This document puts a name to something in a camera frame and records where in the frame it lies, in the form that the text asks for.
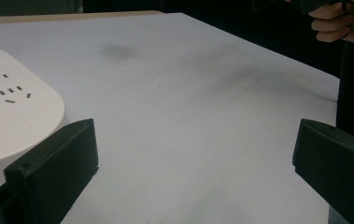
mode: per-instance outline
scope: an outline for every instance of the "white power strip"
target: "white power strip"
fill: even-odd
[[[3,170],[64,125],[61,96],[0,50],[0,185]]]

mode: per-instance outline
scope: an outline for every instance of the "dark background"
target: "dark background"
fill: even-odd
[[[182,12],[230,34],[284,54],[338,77],[343,42],[322,43],[311,30],[312,18],[292,12],[278,0],[254,13],[250,0],[86,0],[84,12],[159,10]]]

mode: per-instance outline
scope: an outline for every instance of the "electrical outlet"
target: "electrical outlet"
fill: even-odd
[[[61,96],[0,50],[0,185],[10,163],[65,123]]]

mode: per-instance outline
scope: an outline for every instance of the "human hand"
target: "human hand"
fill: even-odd
[[[309,15],[315,20],[311,27],[318,31],[317,40],[333,42],[338,39],[354,43],[354,0],[353,5],[347,5],[347,12],[342,9],[342,4],[325,5]]]

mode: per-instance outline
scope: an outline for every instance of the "tabletop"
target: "tabletop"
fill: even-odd
[[[337,78],[181,13],[0,21],[0,49],[94,119],[63,224],[327,223],[291,161],[301,119],[334,125]]]

